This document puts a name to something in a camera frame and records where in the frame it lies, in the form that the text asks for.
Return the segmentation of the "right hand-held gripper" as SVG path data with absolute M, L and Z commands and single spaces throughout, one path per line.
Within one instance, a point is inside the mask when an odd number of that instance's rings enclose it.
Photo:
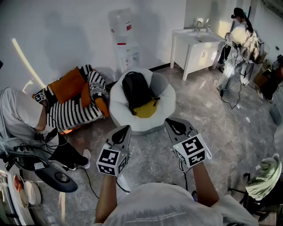
M 178 142 L 173 145 L 176 157 L 187 168 L 191 168 L 206 159 L 212 159 L 212 153 L 202 135 L 197 133 L 197 130 L 189 121 L 171 117 L 165 119 L 164 124 L 170 140 Z

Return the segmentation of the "white round beanbag chair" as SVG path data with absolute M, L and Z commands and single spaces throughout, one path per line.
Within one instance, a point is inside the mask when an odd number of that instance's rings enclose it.
M 155 82 L 156 86 L 162 87 L 162 82 L 167 81 L 164 75 L 152 72 L 146 68 L 131 68 L 125 71 L 110 90 L 109 112 L 113 122 L 118 127 L 130 125 L 132 134 L 134 135 L 145 135 L 162 129 L 165 119 L 170 117 L 176 109 L 176 93 L 174 88 L 168 83 L 158 95 L 160 100 L 158 100 L 156 112 L 149 118 L 139 118 L 130 112 L 128 101 L 122 89 L 122 80 L 131 71 L 142 73 L 148 85 L 151 84 L 153 75 L 159 75 L 159 78 Z

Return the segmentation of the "black backpack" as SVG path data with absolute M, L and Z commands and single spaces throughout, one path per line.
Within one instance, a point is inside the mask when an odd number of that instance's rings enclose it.
M 147 118 L 156 111 L 160 98 L 150 89 L 142 73 L 128 72 L 122 81 L 122 89 L 132 115 Z

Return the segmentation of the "person's left forearm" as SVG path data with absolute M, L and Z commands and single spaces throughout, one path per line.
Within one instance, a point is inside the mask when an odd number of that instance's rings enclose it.
M 95 223 L 104 223 L 117 207 L 116 177 L 104 175 L 96 206 Z

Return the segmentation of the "person's right forearm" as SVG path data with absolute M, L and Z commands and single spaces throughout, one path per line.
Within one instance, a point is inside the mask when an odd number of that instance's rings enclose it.
M 203 162 L 192 167 L 198 202 L 207 207 L 219 201 L 218 193 Z

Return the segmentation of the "small orange pillow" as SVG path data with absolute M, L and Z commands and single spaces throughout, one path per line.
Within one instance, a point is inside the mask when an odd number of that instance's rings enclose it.
M 81 105 L 83 108 L 86 108 L 91 103 L 90 91 L 89 91 L 89 82 L 86 82 L 82 91 L 81 91 Z

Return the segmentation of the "black white zigzag pillow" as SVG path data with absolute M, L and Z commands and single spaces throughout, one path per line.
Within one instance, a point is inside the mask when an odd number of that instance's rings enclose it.
M 90 89 L 98 86 L 102 87 L 103 89 L 106 87 L 104 78 L 95 70 L 88 73 L 88 82 Z

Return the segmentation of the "dark grey chair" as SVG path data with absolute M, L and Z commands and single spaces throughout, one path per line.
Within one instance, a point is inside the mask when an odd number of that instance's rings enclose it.
M 34 172 L 43 182 L 59 192 L 71 193 L 78 189 L 67 171 L 55 162 L 27 154 L 18 157 L 17 164 L 23 170 Z

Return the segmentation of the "person's white shirt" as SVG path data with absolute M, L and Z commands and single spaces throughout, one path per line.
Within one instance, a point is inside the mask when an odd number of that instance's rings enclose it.
M 233 197 L 211 207 L 195 202 L 178 185 L 147 183 L 124 197 L 104 223 L 92 226 L 259 226 Z

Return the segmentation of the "white sink cabinet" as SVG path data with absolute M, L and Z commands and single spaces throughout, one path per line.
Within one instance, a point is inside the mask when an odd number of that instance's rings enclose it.
M 188 74 L 208 67 L 215 68 L 225 39 L 211 31 L 193 29 L 174 30 L 172 32 L 172 52 L 170 68 L 174 64 L 183 70 L 183 81 Z

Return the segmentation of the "white water dispenser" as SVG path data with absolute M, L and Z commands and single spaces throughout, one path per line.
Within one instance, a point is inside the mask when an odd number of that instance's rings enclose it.
M 139 67 L 139 44 L 135 39 L 131 37 L 114 37 L 113 50 L 117 69 L 120 73 Z

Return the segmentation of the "light green towel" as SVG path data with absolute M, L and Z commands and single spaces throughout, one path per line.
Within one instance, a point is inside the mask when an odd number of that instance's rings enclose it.
M 278 153 L 263 159 L 258 166 L 257 175 L 245 186 L 248 195 L 256 201 L 262 200 L 271 192 L 282 173 L 282 162 Z

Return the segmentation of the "brown cardboard box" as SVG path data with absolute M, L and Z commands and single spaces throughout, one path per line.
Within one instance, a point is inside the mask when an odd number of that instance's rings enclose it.
M 268 67 L 268 68 L 261 68 L 259 70 L 259 72 L 257 73 L 255 79 L 254 79 L 254 83 L 256 85 L 256 87 L 258 89 L 261 89 L 262 86 L 269 81 L 269 79 L 271 78 L 271 74 L 272 74 L 272 66 Z

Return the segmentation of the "white round plate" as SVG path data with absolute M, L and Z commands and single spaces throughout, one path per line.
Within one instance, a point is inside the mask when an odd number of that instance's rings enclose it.
M 42 198 L 38 185 L 32 181 L 25 181 L 29 204 L 40 205 Z

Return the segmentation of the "black chair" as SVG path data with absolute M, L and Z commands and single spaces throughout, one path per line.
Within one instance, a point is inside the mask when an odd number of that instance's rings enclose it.
M 228 192 L 243 194 L 240 204 L 252 215 L 258 216 L 258 222 L 266 220 L 272 213 L 276 214 L 275 226 L 283 226 L 283 173 L 280 175 L 275 187 L 262 200 L 256 201 L 247 191 L 228 188 Z

